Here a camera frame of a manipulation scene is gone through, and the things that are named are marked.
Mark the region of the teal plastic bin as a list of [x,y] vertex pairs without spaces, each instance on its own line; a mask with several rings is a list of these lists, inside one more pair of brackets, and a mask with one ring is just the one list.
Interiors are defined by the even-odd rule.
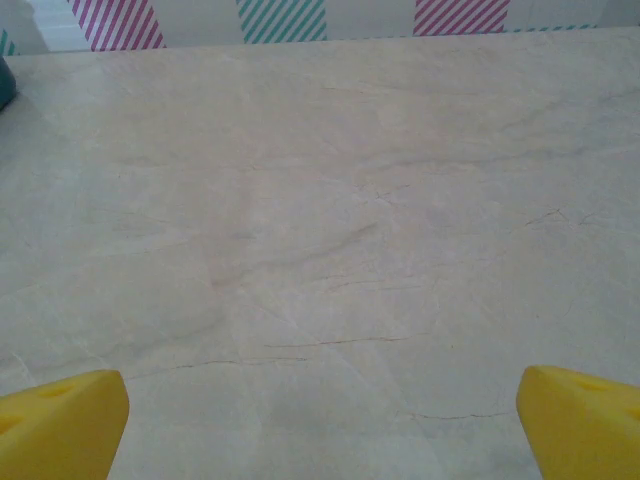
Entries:
[[14,74],[4,57],[0,56],[0,111],[9,105],[17,95]]

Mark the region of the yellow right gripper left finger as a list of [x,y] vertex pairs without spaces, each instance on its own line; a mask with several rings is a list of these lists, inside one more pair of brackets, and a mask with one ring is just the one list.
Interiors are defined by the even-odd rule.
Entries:
[[0,396],[0,480],[107,480],[128,417],[117,370]]

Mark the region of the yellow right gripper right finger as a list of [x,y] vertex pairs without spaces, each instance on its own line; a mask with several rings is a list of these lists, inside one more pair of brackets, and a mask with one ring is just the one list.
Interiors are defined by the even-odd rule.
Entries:
[[640,480],[640,387],[529,366],[516,408],[543,480]]

